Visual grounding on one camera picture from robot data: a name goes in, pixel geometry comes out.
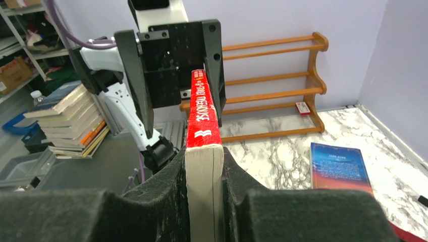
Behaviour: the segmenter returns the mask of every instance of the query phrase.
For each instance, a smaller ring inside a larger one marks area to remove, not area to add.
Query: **plastic bottle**
[[[33,101],[34,106],[41,103],[41,101],[45,98],[45,96],[43,96],[40,91],[33,91],[33,92],[31,92],[30,95],[32,98],[34,98],[34,101]]]

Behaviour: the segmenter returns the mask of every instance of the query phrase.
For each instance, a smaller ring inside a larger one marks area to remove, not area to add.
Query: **bottle cap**
[[[41,92],[40,91],[34,91],[34,92],[31,92],[30,95],[32,98],[38,98],[41,96]]]

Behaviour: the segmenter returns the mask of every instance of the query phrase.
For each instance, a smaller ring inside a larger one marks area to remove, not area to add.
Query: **wooden rack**
[[[308,60],[308,66],[307,66],[306,72],[287,73],[282,75],[256,77],[256,78],[233,80],[233,81],[225,82],[226,86],[232,86],[232,85],[244,85],[244,84],[251,84],[251,83],[258,83],[258,82],[267,82],[267,81],[287,79],[287,78],[306,77],[306,85],[304,89],[290,90],[290,91],[283,91],[283,92],[276,92],[276,93],[267,93],[267,94],[258,94],[258,95],[243,96],[243,97],[233,97],[233,98],[228,98],[226,104],[303,96],[302,101],[306,102],[307,106],[310,109],[310,118],[313,122],[314,127],[269,132],[269,133],[262,133],[262,134],[223,137],[224,143],[241,141],[241,140],[249,140],[249,139],[260,139],[260,138],[271,138],[271,137],[279,137],[279,136],[286,136],[286,135],[295,135],[295,134],[322,133],[324,131],[324,123],[319,118],[316,112],[315,95],[325,94],[327,91],[327,86],[324,83],[324,81],[319,77],[316,71],[316,56],[319,51],[326,51],[329,48],[329,42],[327,38],[325,38],[323,35],[321,35],[318,32],[314,32],[312,35],[309,35],[309,36],[227,46],[223,48],[223,52],[247,49],[247,48],[257,48],[257,47],[269,46],[269,45],[286,44],[286,43],[293,43],[293,42],[300,42],[300,41],[309,41],[309,40],[312,41],[312,44],[308,46],[295,47],[295,48],[282,48],[279,50],[272,50],[272,51],[263,51],[263,52],[254,52],[254,53],[248,53],[248,54],[225,56],[223,57],[223,60],[228,61],[232,59],[250,58],[250,57],[256,57],[256,56],[263,56],[263,55],[281,54],[281,53],[309,50],[309,60]],[[239,108],[239,109],[232,109],[232,110],[224,110],[222,115],[254,112],[254,111],[261,111],[261,110],[275,109],[275,108],[287,108],[287,107],[294,107],[294,106],[295,106],[295,102],[265,105],[265,106],[250,107],[250,108]],[[190,109],[189,103],[184,103],[184,102],[181,103],[180,105],[181,111],[185,111],[187,115],[189,115],[189,109]]]

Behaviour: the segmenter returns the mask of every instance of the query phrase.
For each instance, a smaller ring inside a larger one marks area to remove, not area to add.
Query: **blue book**
[[[356,189],[373,194],[359,149],[310,144],[313,189]]]
[[[87,90],[81,81],[65,83],[57,90],[44,98],[29,112],[25,113],[25,117],[43,117],[50,115],[58,115],[65,108],[73,105],[75,101]]]

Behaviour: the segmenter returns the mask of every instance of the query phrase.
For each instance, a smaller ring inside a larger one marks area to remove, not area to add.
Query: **orange and blue book cover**
[[[310,144],[313,189],[363,190],[373,195],[359,149]]]

